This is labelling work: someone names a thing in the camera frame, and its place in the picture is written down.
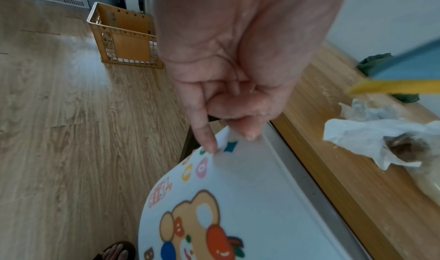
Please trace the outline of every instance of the bear ear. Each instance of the bear ear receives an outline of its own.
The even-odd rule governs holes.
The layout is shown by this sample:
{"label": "bear ear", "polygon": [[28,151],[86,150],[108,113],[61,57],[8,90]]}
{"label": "bear ear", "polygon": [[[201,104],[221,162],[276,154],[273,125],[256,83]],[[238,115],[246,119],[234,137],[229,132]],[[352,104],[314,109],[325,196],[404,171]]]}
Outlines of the bear ear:
{"label": "bear ear", "polygon": [[160,220],[159,226],[160,238],[164,243],[173,239],[174,235],[174,218],[170,212],[164,213]]}
{"label": "bear ear", "polygon": [[207,190],[199,191],[199,193],[196,194],[194,197],[192,204],[196,208],[196,213],[200,211],[200,214],[202,212],[206,212],[206,210],[209,210],[211,212],[210,221],[211,224],[219,225],[220,224],[220,210],[219,206],[217,204],[217,200],[215,197]]}

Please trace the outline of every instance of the hand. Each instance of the hand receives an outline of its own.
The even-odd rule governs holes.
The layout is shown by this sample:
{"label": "hand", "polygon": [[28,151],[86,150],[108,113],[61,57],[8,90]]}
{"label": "hand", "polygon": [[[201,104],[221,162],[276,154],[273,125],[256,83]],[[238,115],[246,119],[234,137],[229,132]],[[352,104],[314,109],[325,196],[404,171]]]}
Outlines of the hand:
{"label": "hand", "polygon": [[253,139],[282,112],[342,1],[154,0],[159,56],[205,150],[208,114]]}

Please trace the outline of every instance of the bear face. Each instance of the bear face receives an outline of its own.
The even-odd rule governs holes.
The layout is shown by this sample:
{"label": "bear face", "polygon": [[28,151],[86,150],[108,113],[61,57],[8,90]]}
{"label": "bear face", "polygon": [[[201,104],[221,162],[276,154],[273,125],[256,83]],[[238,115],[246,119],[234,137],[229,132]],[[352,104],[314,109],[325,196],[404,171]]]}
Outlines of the bear face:
{"label": "bear face", "polygon": [[164,243],[171,242],[177,260],[215,260],[207,246],[207,231],[219,226],[220,211],[216,199],[206,190],[191,201],[183,201],[160,221],[159,232]]}

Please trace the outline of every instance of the foot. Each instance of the foot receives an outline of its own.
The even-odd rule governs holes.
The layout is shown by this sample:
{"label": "foot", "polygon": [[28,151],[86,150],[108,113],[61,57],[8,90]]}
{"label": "foot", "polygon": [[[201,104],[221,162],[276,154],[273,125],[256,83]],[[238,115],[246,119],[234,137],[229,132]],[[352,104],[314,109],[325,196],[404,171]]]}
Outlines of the foot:
{"label": "foot", "polygon": [[108,250],[101,252],[103,260],[127,260],[128,251],[122,250],[124,246],[120,243],[119,245],[114,245]]}

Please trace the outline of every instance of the green cloth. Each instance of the green cloth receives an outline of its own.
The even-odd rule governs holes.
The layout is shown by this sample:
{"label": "green cloth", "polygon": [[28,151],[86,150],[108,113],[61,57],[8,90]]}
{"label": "green cloth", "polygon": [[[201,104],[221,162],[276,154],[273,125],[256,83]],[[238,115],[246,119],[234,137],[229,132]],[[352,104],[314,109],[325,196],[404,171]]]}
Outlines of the green cloth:
{"label": "green cloth", "polygon": [[[370,74],[374,68],[376,68],[377,66],[379,66],[379,65],[381,65],[381,64],[383,64],[393,58],[394,58],[394,56],[391,55],[391,53],[368,56],[367,58],[360,61],[356,67],[358,70],[360,70],[364,75],[366,75],[368,77],[368,76],[370,76]],[[413,94],[413,95],[395,94],[395,95],[393,95],[393,97],[403,103],[406,103],[406,104],[418,101],[420,99],[418,94]]]}

